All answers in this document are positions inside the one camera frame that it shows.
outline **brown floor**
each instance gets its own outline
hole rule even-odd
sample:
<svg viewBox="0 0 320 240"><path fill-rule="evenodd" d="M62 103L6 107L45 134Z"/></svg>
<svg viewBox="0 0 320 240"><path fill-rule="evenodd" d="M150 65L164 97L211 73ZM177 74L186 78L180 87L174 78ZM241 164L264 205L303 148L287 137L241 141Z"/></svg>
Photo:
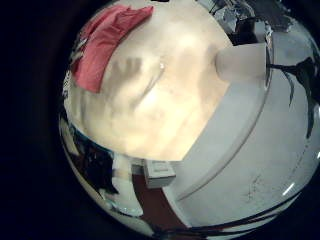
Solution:
<svg viewBox="0 0 320 240"><path fill-rule="evenodd" d="M173 212L161 188L148 189L143 175L132 175L138 201L143 209L141 219L161 230L188 229ZM174 236L174 240L196 240L198 237Z"/></svg>

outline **wooden floor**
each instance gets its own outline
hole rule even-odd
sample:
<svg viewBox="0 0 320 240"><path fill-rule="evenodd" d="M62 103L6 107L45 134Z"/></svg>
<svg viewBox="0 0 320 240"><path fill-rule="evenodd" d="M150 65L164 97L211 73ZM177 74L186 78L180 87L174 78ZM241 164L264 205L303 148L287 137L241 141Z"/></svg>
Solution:
<svg viewBox="0 0 320 240"><path fill-rule="evenodd" d="M188 229L172 210L161 188L148 189L143 175L132 175L138 201L143 209L141 219L161 230ZM173 240L196 240L197 237L175 236Z"/></svg>

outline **red cloth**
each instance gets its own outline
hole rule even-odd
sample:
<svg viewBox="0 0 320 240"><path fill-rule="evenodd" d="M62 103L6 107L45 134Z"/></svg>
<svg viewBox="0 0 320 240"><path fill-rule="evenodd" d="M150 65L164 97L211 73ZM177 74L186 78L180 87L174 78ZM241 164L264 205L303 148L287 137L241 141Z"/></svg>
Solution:
<svg viewBox="0 0 320 240"><path fill-rule="evenodd" d="M106 8L83 29L80 42L87 42L79 51L79 57L71 66L76 84L98 93L105 68L121 39L153 13L153 7L133 10L123 5Z"/></svg>

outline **pink towel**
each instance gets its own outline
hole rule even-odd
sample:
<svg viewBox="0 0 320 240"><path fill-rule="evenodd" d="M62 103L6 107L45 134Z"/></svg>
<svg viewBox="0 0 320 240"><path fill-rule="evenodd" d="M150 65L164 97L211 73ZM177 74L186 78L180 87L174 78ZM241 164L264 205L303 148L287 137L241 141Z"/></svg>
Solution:
<svg viewBox="0 0 320 240"><path fill-rule="evenodd" d="M87 40L78 50L82 51L83 55L71 66L76 84L98 93L105 68L121 39L152 13L153 7L133 10L130 7L114 5L90 21L80 36L80 42Z"/></svg>

